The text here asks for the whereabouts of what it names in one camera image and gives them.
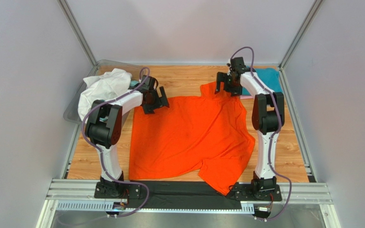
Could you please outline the orange t-shirt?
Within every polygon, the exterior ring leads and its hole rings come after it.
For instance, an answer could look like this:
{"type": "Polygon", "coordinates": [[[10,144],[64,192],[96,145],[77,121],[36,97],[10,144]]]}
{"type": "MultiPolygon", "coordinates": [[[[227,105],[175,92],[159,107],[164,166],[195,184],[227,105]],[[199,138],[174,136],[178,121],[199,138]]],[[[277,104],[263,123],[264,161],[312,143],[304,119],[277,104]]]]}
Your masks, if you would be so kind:
{"type": "Polygon", "coordinates": [[[198,171],[217,192],[227,195],[246,169],[255,138],[247,111],[237,97],[200,86],[200,96],[169,98],[153,114],[134,109],[129,178],[154,180],[198,171]]]}

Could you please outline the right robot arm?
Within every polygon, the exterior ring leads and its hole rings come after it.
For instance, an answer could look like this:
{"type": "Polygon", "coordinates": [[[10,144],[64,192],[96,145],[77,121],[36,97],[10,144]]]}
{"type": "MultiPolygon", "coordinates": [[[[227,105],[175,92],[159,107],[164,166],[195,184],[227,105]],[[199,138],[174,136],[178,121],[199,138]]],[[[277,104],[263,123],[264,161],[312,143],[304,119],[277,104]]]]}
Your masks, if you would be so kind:
{"type": "Polygon", "coordinates": [[[276,144],[285,123],[284,95],[262,82],[254,68],[245,65],[242,57],[231,58],[227,66],[227,73],[217,73],[215,93],[224,90],[231,96],[239,96],[246,89],[253,96],[251,120],[258,133],[259,155],[251,184],[253,192],[272,192],[277,185],[274,168],[276,144]]]}

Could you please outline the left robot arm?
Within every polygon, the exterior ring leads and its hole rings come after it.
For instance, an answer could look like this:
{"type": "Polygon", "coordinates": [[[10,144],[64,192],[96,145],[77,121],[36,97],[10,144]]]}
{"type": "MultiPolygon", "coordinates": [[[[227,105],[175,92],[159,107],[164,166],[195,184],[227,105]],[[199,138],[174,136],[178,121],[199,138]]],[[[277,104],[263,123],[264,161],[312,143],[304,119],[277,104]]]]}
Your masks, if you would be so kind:
{"type": "Polygon", "coordinates": [[[124,115],[136,107],[144,114],[154,114],[156,109],[169,107],[164,87],[152,76],[143,76],[142,81],[115,99],[95,100],[86,114],[83,136],[98,152],[101,164],[99,184],[119,189],[125,184],[120,168],[117,143],[123,127],[124,115]]]}

